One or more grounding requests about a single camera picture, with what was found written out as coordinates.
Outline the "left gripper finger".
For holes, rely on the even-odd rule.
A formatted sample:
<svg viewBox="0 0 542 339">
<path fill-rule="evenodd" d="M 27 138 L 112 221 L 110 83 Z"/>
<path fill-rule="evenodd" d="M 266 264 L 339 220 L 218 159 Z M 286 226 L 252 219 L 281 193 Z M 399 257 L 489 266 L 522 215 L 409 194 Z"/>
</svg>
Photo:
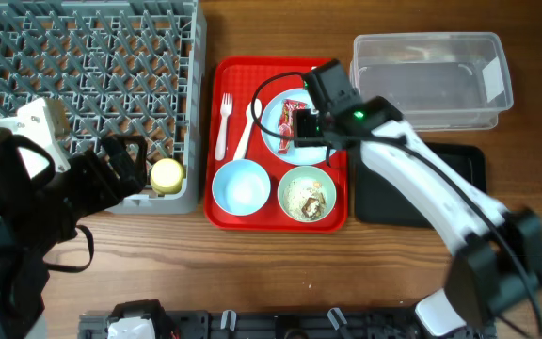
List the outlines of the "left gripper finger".
<svg viewBox="0 0 542 339">
<path fill-rule="evenodd" d="M 106 158 L 103 160 L 104 187 L 115 198 L 125 198 L 132 194 L 133 160 L 127 153 L 129 138 L 111 136 L 102 139 Z"/>
<path fill-rule="evenodd" d="M 146 155 L 147 142 L 141 136 L 126 136 L 129 143 L 126 146 L 127 153 L 133 160 L 132 165 L 132 193 L 139 193 L 147 183 Z"/>
</svg>

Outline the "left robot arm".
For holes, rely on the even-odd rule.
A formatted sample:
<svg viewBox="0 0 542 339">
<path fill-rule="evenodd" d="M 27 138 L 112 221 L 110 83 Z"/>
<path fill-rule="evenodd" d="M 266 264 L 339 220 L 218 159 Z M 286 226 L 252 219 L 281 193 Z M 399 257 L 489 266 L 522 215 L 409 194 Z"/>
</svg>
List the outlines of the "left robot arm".
<svg viewBox="0 0 542 339">
<path fill-rule="evenodd" d="M 113 135 L 102 144 L 105 159 L 86 150 L 58 172 L 41 146 L 0 128 L 0 338 L 30 333 L 44 311 L 41 293 L 51 272 L 84 271 L 47 263 L 49 250 L 79 232 L 93 250 L 92 233 L 80 219 L 143 190 L 145 139 Z"/>
</svg>

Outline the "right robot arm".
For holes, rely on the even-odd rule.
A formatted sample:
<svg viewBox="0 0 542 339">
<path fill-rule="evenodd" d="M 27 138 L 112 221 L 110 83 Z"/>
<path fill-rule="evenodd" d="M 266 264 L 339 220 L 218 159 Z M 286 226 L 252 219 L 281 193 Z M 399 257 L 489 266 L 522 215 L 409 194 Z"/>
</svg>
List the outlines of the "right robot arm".
<svg viewBox="0 0 542 339">
<path fill-rule="evenodd" d="M 431 224 L 453 256 L 446 281 L 417 303 L 424 329 L 443 336 L 481 328 L 528 301 L 537 330 L 542 314 L 542 222 L 530 209 L 511 212 L 472 186 L 418 137 L 389 101 L 365 101 L 337 60 L 301 76 L 319 116 L 299 142 L 359 148 L 362 163 L 391 183 Z"/>
</svg>

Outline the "green bowl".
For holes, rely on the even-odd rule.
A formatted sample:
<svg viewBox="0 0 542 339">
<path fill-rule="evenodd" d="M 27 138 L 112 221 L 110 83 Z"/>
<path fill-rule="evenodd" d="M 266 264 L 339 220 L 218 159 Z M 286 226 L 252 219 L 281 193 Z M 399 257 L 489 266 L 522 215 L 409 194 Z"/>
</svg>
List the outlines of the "green bowl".
<svg viewBox="0 0 542 339">
<path fill-rule="evenodd" d="M 299 166 L 279 180 L 277 198 L 286 216 L 296 222 L 320 223 L 337 203 L 337 189 L 330 176 L 314 166 Z"/>
</svg>

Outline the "yellow plastic cup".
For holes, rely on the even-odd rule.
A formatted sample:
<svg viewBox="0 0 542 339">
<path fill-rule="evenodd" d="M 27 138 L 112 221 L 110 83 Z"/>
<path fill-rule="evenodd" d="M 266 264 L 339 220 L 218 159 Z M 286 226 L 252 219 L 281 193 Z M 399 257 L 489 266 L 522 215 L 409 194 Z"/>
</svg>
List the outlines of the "yellow plastic cup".
<svg viewBox="0 0 542 339">
<path fill-rule="evenodd" d="M 158 194 L 176 194 L 182 189 L 184 168 L 177 160 L 165 158 L 151 167 L 150 182 Z"/>
</svg>

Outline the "red snack wrapper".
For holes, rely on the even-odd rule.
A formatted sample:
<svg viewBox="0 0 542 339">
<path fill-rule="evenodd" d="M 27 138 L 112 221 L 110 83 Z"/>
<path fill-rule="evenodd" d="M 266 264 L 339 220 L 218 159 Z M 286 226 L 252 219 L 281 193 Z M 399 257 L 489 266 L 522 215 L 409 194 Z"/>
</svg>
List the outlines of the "red snack wrapper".
<svg viewBox="0 0 542 339">
<path fill-rule="evenodd" d="M 307 108 L 307 104 L 292 100 L 284 99 L 281 106 L 281 114 L 278 122 L 279 134 L 284 137 L 294 136 L 294 112 Z M 290 140 L 282 138 L 279 141 L 278 154 L 288 153 L 290 148 Z"/>
</svg>

